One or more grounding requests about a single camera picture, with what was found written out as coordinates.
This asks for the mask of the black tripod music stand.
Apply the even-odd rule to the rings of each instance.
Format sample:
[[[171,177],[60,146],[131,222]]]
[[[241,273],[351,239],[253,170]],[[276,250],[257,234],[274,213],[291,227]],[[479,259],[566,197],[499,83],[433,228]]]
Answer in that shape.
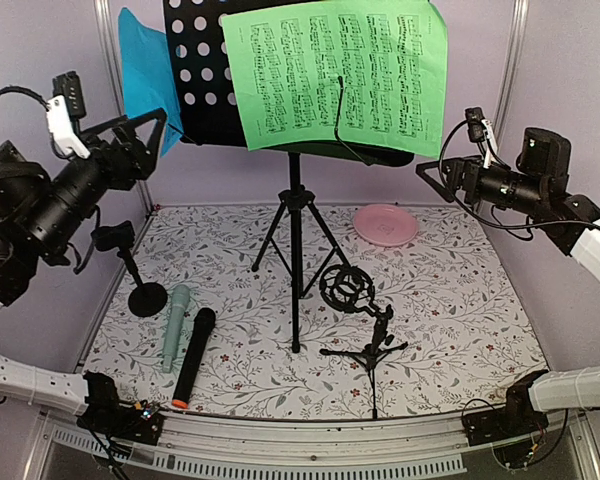
[[[179,130],[184,143],[196,146],[244,147],[246,145],[238,108],[227,96],[233,92],[229,79],[184,80],[181,72],[200,73],[208,68],[214,75],[229,67],[222,51],[224,33],[220,25],[224,14],[259,11],[287,6],[287,1],[164,1],[164,25],[167,30],[169,61],[175,82]],[[414,159],[412,153],[354,144],[349,153],[335,141],[296,142],[276,149],[288,154],[289,187],[278,194],[279,207],[260,247],[252,270],[258,271],[265,253],[272,247],[291,277],[291,351],[298,353],[300,343],[299,301],[306,296],[332,257],[348,264],[344,252],[329,230],[317,206],[315,195],[301,182],[300,159],[303,154],[352,160],[360,156],[371,165],[406,166]],[[309,210],[317,221],[331,249],[308,284],[304,283],[302,251],[302,211]]]

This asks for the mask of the blue paper sheet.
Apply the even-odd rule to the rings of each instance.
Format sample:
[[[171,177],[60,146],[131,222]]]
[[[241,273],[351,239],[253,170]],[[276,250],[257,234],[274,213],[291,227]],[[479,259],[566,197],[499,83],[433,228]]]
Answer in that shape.
[[[142,24],[128,8],[118,16],[125,114],[138,117],[157,108],[167,115],[161,155],[182,137],[181,109],[166,34]]]

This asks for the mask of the green sheet music paper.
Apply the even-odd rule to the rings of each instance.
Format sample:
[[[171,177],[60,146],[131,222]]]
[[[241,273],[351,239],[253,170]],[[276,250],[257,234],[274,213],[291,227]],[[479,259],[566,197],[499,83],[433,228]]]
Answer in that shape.
[[[248,149],[335,141],[439,155],[448,34],[432,2],[303,2],[221,27]]]

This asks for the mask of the teal toy microphone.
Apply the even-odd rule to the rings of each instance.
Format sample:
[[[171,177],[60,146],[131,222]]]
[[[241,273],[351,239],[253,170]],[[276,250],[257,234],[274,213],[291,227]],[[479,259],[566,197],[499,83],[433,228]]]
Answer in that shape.
[[[169,316],[164,335],[161,371],[170,373],[177,355],[182,324],[191,299],[191,290],[185,284],[177,285],[171,295]]]

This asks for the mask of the black round-base mic stand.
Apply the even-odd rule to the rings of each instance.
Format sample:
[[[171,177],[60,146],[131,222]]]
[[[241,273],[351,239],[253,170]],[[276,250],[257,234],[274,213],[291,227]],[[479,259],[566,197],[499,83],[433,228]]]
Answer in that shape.
[[[135,231],[130,221],[114,226],[99,226],[91,233],[94,247],[99,252],[116,250],[133,279],[135,287],[128,297],[130,312],[140,318],[147,318],[159,313],[166,305],[168,294],[157,282],[146,282],[142,279],[131,249],[135,245]]]

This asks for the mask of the black microphone orange end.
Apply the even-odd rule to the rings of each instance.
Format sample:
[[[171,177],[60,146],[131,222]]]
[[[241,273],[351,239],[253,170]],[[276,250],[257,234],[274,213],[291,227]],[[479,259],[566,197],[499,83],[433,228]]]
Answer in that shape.
[[[171,405],[186,410],[203,359],[206,345],[216,323],[216,314],[211,308],[201,308],[193,322],[189,345],[181,365],[178,381],[173,392]]]

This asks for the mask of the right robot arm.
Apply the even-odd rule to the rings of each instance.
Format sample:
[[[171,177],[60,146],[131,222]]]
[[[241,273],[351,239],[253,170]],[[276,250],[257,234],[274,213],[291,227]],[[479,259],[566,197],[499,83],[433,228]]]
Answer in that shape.
[[[514,168],[486,156],[441,156],[418,164],[416,173],[467,213],[487,202],[526,216],[522,229],[542,231],[600,283],[600,208],[585,195],[568,193],[570,156],[568,139],[528,127]],[[526,375],[508,388],[497,427],[504,435],[517,436],[536,413],[571,408],[600,409],[600,366]]]

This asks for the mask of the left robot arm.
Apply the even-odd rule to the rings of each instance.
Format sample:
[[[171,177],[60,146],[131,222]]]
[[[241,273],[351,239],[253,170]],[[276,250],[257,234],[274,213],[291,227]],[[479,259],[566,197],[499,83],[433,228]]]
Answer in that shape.
[[[83,154],[71,154],[56,177],[24,159],[9,141],[0,146],[0,309],[28,289],[40,261],[67,266],[69,243],[110,190],[128,191],[154,172],[166,112],[118,117],[84,131]],[[0,355],[0,396],[87,414],[108,434],[128,426],[136,407],[119,400],[103,374],[62,374]]]

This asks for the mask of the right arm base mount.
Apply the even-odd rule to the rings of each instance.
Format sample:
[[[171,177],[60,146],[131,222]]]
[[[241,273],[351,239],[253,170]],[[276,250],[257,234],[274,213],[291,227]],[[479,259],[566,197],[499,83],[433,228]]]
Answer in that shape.
[[[498,442],[517,436],[543,432],[549,426],[545,413],[536,411],[531,404],[529,389],[538,378],[529,374],[511,385],[503,407],[494,407],[486,400],[472,399],[487,406],[486,410],[461,413],[461,423],[470,446]]]

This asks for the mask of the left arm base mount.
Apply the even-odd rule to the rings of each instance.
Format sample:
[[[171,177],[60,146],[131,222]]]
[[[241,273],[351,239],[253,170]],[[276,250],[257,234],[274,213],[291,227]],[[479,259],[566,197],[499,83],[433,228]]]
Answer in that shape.
[[[158,444],[165,420],[159,403],[121,400],[114,380],[102,373],[87,372],[83,379],[87,382],[87,408],[77,417],[78,427],[107,439]]]

